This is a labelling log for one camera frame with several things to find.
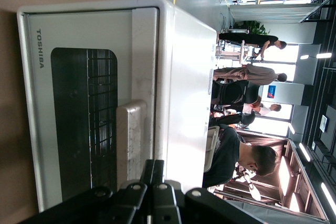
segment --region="fluorescent light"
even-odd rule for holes
[[[300,57],[300,60],[308,59],[308,57],[309,57],[309,55],[302,55],[302,56]]]
[[[281,158],[281,163],[280,163],[280,168],[279,168],[279,178],[280,178],[282,193],[285,196],[287,193],[287,188],[289,184],[289,171],[288,171],[285,157],[283,156]]]
[[[330,195],[330,193],[329,193],[326,185],[323,182],[321,184],[321,188],[322,188],[322,190],[323,190],[326,198],[328,199],[328,202],[329,202],[329,204],[331,206],[331,209],[334,211],[334,214],[336,215],[336,205],[335,205],[335,202],[333,201],[333,199],[332,199],[332,197],[331,197],[331,195]]]
[[[292,199],[290,200],[289,209],[294,212],[300,212],[300,207],[295,193],[292,194]]]
[[[257,201],[261,201],[261,195],[259,190],[255,187],[255,185],[250,180],[250,176],[248,173],[244,173],[244,178],[246,179],[246,182],[248,184],[248,189],[250,190],[251,196],[253,199]]]
[[[321,58],[330,58],[331,57],[331,53],[327,52],[325,54],[317,54],[316,58],[321,59]]]
[[[288,127],[289,127],[290,131],[291,131],[293,134],[295,134],[295,130],[294,130],[293,126],[292,126],[290,123],[288,123]]]
[[[310,156],[308,155],[308,152],[307,152],[306,148],[304,147],[304,145],[302,143],[300,143],[299,146],[300,146],[300,149],[302,150],[304,156],[308,160],[308,162],[310,162]]]

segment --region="white wall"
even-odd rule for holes
[[[316,29],[315,22],[281,24],[281,23],[263,23],[266,31],[277,36],[280,40],[287,43],[312,44]]]

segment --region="black clothing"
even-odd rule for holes
[[[278,37],[272,35],[259,35],[259,34],[243,34],[243,33],[227,33],[227,34],[219,34],[220,39],[229,40],[237,43],[242,43],[242,40],[245,41],[246,44],[256,44],[258,47],[262,48],[266,41],[270,41],[268,44],[270,46],[274,46],[274,42],[278,40]]]
[[[240,136],[227,125],[221,124],[220,128],[221,144],[214,154],[210,170],[203,174],[204,188],[229,182],[239,159]]]

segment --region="chair back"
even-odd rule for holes
[[[204,162],[204,172],[207,172],[211,168],[212,159],[215,153],[216,143],[218,141],[219,126],[213,126],[208,128],[208,135],[206,140],[206,152]]]
[[[260,85],[249,82],[244,96],[244,103],[252,104],[256,102],[258,100],[259,88]]]

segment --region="person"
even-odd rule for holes
[[[248,80],[256,85],[268,85],[275,80],[286,81],[285,73],[275,73],[273,69],[254,66],[252,64],[242,65],[241,68],[221,68],[214,70],[213,79],[218,78],[231,80]]]
[[[271,111],[280,111],[281,110],[281,105],[280,104],[276,104],[273,103],[269,108],[265,107],[262,103],[260,104],[260,106],[257,107],[251,107],[252,110],[255,111],[256,115],[267,115],[269,112]]]
[[[245,169],[265,176],[272,173],[276,166],[277,153],[269,146],[247,145],[241,141],[237,132],[221,124],[219,147],[215,149],[209,171],[203,174],[203,188],[225,184],[232,179],[236,162]]]
[[[271,46],[276,46],[277,48],[284,49],[287,46],[287,43],[281,41],[276,36],[272,35],[260,35],[260,34],[246,34],[246,33],[226,33],[219,34],[219,39],[228,40],[236,43],[242,43],[245,41],[245,44],[257,45],[258,48],[261,48],[257,54],[254,56],[261,55],[261,59],[264,59],[264,52],[267,48]]]
[[[267,115],[271,111],[280,111],[281,105],[273,103],[269,108],[265,107],[264,104],[261,103],[261,96],[258,96],[258,99],[255,103],[247,104],[244,103],[242,112],[243,113],[251,113],[254,110],[256,115]]]

